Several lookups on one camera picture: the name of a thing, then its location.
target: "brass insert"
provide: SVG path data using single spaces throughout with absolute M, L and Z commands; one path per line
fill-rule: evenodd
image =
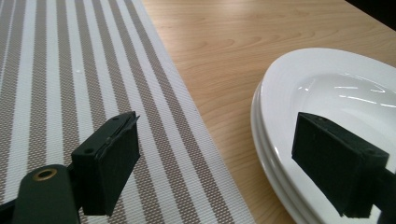
M 33 180 L 35 180 L 35 181 L 48 180 L 48 179 L 52 178 L 53 176 L 55 176 L 56 173 L 58 173 L 58 171 L 54 168 L 41 170 L 33 176 Z

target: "wood grain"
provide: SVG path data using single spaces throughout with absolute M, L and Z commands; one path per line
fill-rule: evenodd
M 396 32 L 343 0 L 143 0 L 257 223 L 293 223 L 258 160 L 253 92 L 277 57 L 333 48 L 396 66 Z

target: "white plate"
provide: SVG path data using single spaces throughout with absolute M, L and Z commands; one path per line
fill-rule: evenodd
M 390 154 L 387 168 L 396 170 L 396 68 L 337 49 L 299 49 L 277 59 L 259 86 L 256 106 L 272 153 L 270 164 L 303 217 L 313 214 L 325 223 L 376 223 L 339 217 L 304 171 L 291 159 L 295 122 L 300 111 L 317 114 L 347 128 Z

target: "striped table runner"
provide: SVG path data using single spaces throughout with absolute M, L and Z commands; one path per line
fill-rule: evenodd
M 130 110 L 142 158 L 113 217 L 82 222 L 253 222 L 141 2 L 0 0 L 0 203 Z

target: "black bracket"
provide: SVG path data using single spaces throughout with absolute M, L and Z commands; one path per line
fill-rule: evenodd
M 292 158 L 340 216 L 396 223 L 396 175 L 385 168 L 389 154 L 329 119 L 299 113 Z
M 33 170 L 18 198 L 0 206 L 0 223 L 79 223 L 111 216 L 140 158 L 135 112 L 109 119 L 72 153 L 72 163 Z

